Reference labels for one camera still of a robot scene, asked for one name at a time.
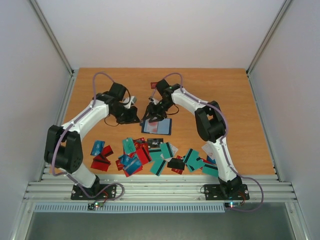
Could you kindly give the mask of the blue leather card holder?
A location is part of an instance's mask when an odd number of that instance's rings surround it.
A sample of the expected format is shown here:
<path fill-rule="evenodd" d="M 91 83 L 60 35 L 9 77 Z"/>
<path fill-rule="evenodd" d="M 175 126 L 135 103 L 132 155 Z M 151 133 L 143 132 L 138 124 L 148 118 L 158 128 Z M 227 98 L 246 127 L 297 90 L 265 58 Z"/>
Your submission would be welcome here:
<path fill-rule="evenodd" d="M 172 134 L 172 119 L 165 118 L 162 121 L 149 122 L 144 120 L 141 127 L 141 132 L 145 134 L 154 135 L 168 135 Z"/>

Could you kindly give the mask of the teal VIP card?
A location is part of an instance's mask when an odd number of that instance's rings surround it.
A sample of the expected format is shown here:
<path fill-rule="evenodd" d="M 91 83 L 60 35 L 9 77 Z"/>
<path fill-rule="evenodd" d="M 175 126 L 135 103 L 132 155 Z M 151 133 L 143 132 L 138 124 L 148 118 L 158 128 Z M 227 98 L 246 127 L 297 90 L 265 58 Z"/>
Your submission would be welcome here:
<path fill-rule="evenodd" d="M 134 153 L 136 151 L 134 140 L 131 137 L 127 137 L 127 138 L 123 139 L 122 146 L 123 146 L 124 153 L 126 155 L 129 155 L 129 154 Z"/>

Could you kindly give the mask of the red striped card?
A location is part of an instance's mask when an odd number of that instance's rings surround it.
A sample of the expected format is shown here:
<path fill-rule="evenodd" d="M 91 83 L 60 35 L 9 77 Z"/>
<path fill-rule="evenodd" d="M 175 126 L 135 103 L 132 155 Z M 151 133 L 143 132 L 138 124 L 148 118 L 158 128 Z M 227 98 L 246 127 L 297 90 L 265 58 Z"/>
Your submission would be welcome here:
<path fill-rule="evenodd" d="M 146 131 L 149 133 L 156 133 L 158 131 L 158 122 L 148 122 Z"/>
<path fill-rule="evenodd" d="M 143 146 L 141 148 L 138 148 L 135 153 L 136 153 L 137 157 L 139 158 L 142 165 L 148 164 L 149 162 L 152 161 L 152 158 L 149 154 L 149 149 L 147 146 Z"/>
<path fill-rule="evenodd" d="M 106 159 L 103 155 L 99 154 L 93 158 L 93 161 L 90 167 L 92 169 L 107 172 L 110 165 L 111 165 L 111 162 L 108 159 Z"/>

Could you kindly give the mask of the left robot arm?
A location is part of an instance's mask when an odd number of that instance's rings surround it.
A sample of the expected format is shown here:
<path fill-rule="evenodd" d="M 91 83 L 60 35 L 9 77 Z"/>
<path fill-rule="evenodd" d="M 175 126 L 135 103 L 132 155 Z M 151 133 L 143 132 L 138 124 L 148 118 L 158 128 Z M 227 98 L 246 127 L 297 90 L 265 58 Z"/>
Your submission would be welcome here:
<path fill-rule="evenodd" d="M 119 125 L 135 124 L 140 121 L 135 106 L 137 98 L 129 94 L 122 84 L 114 82 L 110 90 L 95 93 L 89 105 L 72 120 L 47 131 L 44 161 L 52 169 L 60 169 L 79 186 L 89 199 L 101 193 L 100 181 L 83 163 L 82 140 L 101 120 L 114 116 Z"/>

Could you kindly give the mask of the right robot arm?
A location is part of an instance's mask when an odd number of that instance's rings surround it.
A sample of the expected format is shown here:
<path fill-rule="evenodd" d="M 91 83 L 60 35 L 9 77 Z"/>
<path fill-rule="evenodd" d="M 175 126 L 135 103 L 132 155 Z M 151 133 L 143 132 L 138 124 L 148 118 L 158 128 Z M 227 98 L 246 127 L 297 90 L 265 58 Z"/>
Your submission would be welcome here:
<path fill-rule="evenodd" d="M 195 117 L 196 129 L 200 138 L 213 151 L 218 169 L 220 192 L 225 199 L 234 197 L 242 185 L 241 177 L 234 168 L 227 146 L 228 124 L 216 101 L 207 102 L 190 94 L 180 84 L 169 85 L 165 79 L 155 85 L 161 100 L 150 100 L 146 107 L 144 120 L 149 123 L 167 118 L 167 111 L 179 105 Z"/>

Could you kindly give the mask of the black VIP card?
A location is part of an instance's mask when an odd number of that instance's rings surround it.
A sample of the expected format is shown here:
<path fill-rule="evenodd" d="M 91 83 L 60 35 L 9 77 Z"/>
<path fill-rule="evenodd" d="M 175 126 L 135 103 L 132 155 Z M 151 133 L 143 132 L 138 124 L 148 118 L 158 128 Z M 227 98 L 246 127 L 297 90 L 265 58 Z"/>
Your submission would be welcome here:
<path fill-rule="evenodd" d="M 159 148 L 160 144 L 164 143 L 163 138 L 148 138 L 147 139 L 147 145 L 150 149 L 152 148 Z"/>

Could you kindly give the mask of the lone red card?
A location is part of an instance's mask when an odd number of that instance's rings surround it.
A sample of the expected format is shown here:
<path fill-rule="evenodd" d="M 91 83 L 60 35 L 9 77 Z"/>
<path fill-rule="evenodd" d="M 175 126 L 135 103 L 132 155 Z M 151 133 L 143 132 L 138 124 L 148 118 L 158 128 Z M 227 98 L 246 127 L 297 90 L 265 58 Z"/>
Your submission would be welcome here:
<path fill-rule="evenodd" d="M 157 85 L 156 82 L 151 82 L 151 83 L 150 83 L 151 89 L 155 89 L 155 88 L 156 88 L 156 85 Z"/>

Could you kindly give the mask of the blue card left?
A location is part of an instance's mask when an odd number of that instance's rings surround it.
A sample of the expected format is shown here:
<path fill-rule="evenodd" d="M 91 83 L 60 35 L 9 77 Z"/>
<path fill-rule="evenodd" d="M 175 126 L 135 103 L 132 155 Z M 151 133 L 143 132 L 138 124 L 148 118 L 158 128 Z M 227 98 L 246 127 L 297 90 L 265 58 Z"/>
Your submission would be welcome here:
<path fill-rule="evenodd" d="M 90 155 L 91 156 L 97 156 L 99 155 L 103 148 L 104 148 L 104 145 L 105 145 L 105 141 L 102 141 L 102 140 L 96 140 L 93 144 L 93 147 L 92 147 L 92 150 L 91 150 L 91 153 Z"/>

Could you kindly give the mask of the blue card pile centre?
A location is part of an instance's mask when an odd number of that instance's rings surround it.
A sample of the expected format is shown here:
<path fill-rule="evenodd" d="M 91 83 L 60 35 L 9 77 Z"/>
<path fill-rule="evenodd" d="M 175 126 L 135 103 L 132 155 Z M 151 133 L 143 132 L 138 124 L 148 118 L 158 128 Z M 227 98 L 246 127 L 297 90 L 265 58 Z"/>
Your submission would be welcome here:
<path fill-rule="evenodd" d="M 120 156 L 116 161 L 116 166 L 119 171 L 124 172 L 126 177 L 132 176 L 143 169 L 143 165 L 136 155 L 133 157 L 126 154 Z"/>

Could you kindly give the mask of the black card lower centre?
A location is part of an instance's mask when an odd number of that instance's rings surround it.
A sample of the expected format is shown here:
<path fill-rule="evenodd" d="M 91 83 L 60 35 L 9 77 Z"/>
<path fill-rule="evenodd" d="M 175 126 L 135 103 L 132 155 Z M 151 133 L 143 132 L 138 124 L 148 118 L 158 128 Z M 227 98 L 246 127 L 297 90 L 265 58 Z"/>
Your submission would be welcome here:
<path fill-rule="evenodd" d="M 168 163 L 167 167 L 171 169 L 178 169 L 178 170 L 184 170 L 185 169 L 185 163 L 182 159 L 178 158 L 172 158 Z"/>

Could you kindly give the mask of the teal striped card pair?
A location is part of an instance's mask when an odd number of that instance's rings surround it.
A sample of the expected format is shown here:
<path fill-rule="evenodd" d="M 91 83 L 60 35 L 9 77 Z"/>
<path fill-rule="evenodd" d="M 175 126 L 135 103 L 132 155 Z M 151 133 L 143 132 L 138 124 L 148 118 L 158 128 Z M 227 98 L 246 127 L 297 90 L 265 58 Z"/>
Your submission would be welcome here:
<path fill-rule="evenodd" d="M 187 153 L 183 156 L 183 162 L 186 164 L 187 169 L 192 173 L 202 168 L 205 163 L 199 156 L 199 152 L 190 148 Z"/>

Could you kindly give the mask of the white floral card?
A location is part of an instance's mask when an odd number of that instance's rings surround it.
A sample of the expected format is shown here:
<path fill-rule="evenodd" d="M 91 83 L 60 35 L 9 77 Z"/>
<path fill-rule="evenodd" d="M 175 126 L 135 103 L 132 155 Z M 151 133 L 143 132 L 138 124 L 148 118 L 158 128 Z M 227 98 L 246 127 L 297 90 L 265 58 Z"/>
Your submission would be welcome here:
<path fill-rule="evenodd" d="M 212 160 L 214 159 L 214 150 L 208 142 L 205 145 L 203 145 L 201 148 L 208 157 L 210 157 Z"/>

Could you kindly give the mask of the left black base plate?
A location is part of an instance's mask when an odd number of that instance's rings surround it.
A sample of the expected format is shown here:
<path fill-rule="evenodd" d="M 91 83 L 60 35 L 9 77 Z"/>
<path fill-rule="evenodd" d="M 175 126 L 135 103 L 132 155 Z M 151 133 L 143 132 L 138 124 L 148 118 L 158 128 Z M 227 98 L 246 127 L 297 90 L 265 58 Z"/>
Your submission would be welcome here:
<path fill-rule="evenodd" d="M 114 199 L 117 193 L 117 186 L 114 184 L 96 184 L 91 188 L 74 185 L 71 191 L 70 199 L 77 200 L 101 200 L 101 199 Z"/>

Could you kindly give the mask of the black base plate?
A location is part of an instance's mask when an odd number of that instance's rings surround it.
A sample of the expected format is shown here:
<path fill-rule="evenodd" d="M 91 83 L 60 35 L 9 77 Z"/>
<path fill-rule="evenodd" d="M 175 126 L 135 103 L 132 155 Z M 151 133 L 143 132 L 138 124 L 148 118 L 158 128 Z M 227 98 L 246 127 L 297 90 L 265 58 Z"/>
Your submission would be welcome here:
<path fill-rule="evenodd" d="M 230 196 L 223 196 L 219 184 L 205 184 L 200 191 L 204 194 L 207 201 L 240 201 L 250 199 L 249 190 L 246 184 L 241 184 L 239 189 Z"/>
<path fill-rule="evenodd" d="M 114 199 L 117 193 L 117 186 L 114 184 L 96 184 L 91 188 L 74 185 L 71 191 L 70 199 L 77 200 L 101 200 L 101 199 Z"/>

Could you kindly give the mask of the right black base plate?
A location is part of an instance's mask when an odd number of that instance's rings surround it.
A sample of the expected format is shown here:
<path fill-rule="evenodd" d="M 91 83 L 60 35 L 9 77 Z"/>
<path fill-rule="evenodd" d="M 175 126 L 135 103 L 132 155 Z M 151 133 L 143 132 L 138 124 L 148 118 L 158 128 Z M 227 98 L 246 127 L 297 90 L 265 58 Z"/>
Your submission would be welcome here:
<path fill-rule="evenodd" d="M 249 190 L 246 184 L 241 184 L 239 189 L 230 196 L 223 196 L 219 184 L 205 184 L 200 191 L 204 194 L 207 201 L 240 201 L 250 199 Z"/>

